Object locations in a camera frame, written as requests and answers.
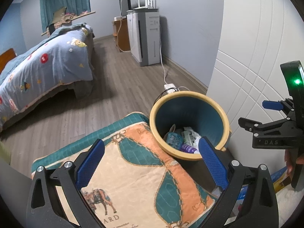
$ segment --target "screw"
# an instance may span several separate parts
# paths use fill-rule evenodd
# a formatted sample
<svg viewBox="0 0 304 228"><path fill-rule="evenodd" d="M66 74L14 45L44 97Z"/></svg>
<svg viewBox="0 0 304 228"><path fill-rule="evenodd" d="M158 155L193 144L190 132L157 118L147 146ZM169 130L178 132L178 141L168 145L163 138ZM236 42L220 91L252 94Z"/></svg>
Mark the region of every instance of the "screw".
<svg viewBox="0 0 304 228"><path fill-rule="evenodd" d="M38 168L37 168L37 172L41 172L43 170L43 166L40 165Z"/></svg>
<svg viewBox="0 0 304 228"><path fill-rule="evenodd" d="M231 161L231 164L232 164L233 166L239 166L239 165L240 165L239 161L237 161L237 160L232 160L232 161Z"/></svg>
<svg viewBox="0 0 304 228"><path fill-rule="evenodd" d="M65 162L65 164L64 164L65 168L70 168L71 166L72 166L72 162L71 161Z"/></svg>
<svg viewBox="0 0 304 228"><path fill-rule="evenodd" d="M261 164L261 166L260 166L260 167L261 167L261 169L262 169L262 170L267 170L267 166L266 166L266 165L264 165L264 164Z"/></svg>

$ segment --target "power strip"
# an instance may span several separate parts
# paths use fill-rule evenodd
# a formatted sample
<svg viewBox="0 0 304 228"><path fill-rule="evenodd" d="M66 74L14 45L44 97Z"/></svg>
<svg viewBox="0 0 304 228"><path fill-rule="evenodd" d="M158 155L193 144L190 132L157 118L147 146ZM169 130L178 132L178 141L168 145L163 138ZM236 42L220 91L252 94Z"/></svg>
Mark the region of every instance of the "power strip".
<svg viewBox="0 0 304 228"><path fill-rule="evenodd" d="M165 90L167 90L169 88L176 88L176 86L173 83L165 84L164 87L165 87ZM174 89L170 89L167 91L167 93L174 93L175 91L176 90L174 90Z"/></svg>

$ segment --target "window sill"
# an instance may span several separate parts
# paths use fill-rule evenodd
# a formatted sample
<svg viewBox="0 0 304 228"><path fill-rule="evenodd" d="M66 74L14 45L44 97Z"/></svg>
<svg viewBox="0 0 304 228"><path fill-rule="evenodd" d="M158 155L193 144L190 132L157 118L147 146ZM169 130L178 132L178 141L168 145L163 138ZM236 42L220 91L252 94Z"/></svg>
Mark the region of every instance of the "window sill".
<svg viewBox="0 0 304 228"><path fill-rule="evenodd" d="M89 13L86 13L86 14L83 14L83 15L80 15L80 16L77 16L77 17L71 19L71 21L73 21L73 20L75 20L75 19L78 19L78 18L81 18L81 17L84 17L84 16L89 15L89 14L93 14L93 13L96 13L96 11L89 12Z"/></svg>

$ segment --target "teal curtain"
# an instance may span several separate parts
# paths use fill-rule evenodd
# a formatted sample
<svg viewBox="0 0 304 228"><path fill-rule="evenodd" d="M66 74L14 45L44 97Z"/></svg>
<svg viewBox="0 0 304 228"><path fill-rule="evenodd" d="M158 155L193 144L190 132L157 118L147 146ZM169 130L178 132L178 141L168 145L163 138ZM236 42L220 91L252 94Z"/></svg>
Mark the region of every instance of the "teal curtain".
<svg viewBox="0 0 304 228"><path fill-rule="evenodd" d="M54 13L62 7L67 7L67 13L75 13L77 15L84 11L91 12L90 0L40 0L43 32L45 32L47 26L51 24Z"/></svg>
<svg viewBox="0 0 304 228"><path fill-rule="evenodd" d="M48 26L48 15L46 11L46 0L40 0L40 17L41 17L41 24L42 24L42 31L45 32Z"/></svg>

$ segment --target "hand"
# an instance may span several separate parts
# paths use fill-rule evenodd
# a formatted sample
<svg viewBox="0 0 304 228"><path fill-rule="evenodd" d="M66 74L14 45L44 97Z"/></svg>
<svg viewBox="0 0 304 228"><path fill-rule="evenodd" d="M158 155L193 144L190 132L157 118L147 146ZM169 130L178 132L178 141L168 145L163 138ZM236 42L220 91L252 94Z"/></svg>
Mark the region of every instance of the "hand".
<svg viewBox="0 0 304 228"><path fill-rule="evenodd" d="M292 166L292 162L291 162L291 158L290 158L290 151L289 150L285 150L284 160L285 160L286 166L287 166L287 176L289 176L289 174L293 170L293 166ZM304 164L304 154L302 154L299 158L297 158L297 160L296 160L295 163L296 164Z"/></svg>

